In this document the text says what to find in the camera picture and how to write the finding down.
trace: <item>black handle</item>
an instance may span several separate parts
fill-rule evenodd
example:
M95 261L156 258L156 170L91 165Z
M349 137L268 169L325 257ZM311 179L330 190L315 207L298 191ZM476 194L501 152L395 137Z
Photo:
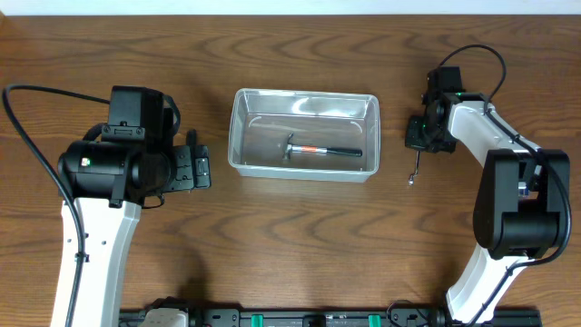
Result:
M363 152L359 149L327 148L327 154L362 156Z

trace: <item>hammer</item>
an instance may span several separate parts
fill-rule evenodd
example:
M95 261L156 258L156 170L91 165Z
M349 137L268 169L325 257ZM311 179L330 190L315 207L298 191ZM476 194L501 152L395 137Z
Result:
M291 153L312 153L312 154L338 154L348 156L362 156L363 152L359 149L345 149L345 148L323 148L318 146L296 145L291 143L291 138L294 133L289 135L287 139L287 146L284 149L283 159L290 159Z

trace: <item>wood grain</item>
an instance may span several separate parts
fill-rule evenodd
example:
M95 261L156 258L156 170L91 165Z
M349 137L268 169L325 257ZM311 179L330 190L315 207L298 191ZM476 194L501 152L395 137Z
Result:
M425 76L462 45L492 45L508 77L495 104L520 133L571 159L574 235L563 258L518 277L504 305L536 306L545 326L581 321L581 20L576 16L10 17L0 30L0 84L108 97L115 84L173 96L212 156L210 190L173 193L133 238L123 308L158 297L244 307L387 307L439 302L475 245L481 168L464 146L422 157L403 146L422 112ZM488 54L462 67L469 90L499 76ZM374 94L381 163L364 184L241 178L227 163L232 99L243 87ZM15 93L17 116L51 163L106 120L107 107ZM49 323L61 255L57 191L0 120L0 325Z

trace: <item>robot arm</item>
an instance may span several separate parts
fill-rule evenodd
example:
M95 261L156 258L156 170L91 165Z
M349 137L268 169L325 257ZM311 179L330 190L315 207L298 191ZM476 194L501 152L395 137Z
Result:
M494 105L487 104L483 94L465 92L458 67L441 66L430 72L423 100L426 112L424 116L411 117L406 146L419 152L452 153L460 141L484 168L473 215L478 243L446 299L452 321L469 323L479 315L476 322L486 322L493 318L494 307L525 266L512 271L503 281L507 270L516 263L542 257L562 242L566 234L565 206L558 197L555 181L528 149L506 133L517 135ZM569 161L565 153L542 150L522 136L519 139L535 151L542 151L561 181L568 185ZM538 193L537 198L529 196L529 192ZM495 294L498 285L501 287ZM487 301L486 310L479 313Z
M67 325L71 305L72 327L118 325L125 263L145 198L157 196L163 204L164 193L210 187L208 150L195 144L195 131L188 133L186 145L172 144L179 123L171 97L115 86L109 122L92 128L61 155L58 170L84 227L86 259L76 280L77 230L64 203L63 257L51 326ZM101 142L96 142L99 134Z

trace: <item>white wall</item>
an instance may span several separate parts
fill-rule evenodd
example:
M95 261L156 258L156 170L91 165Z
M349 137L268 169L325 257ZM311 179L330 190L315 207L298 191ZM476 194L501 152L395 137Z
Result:
M0 0L5 15L581 14L580 0Z

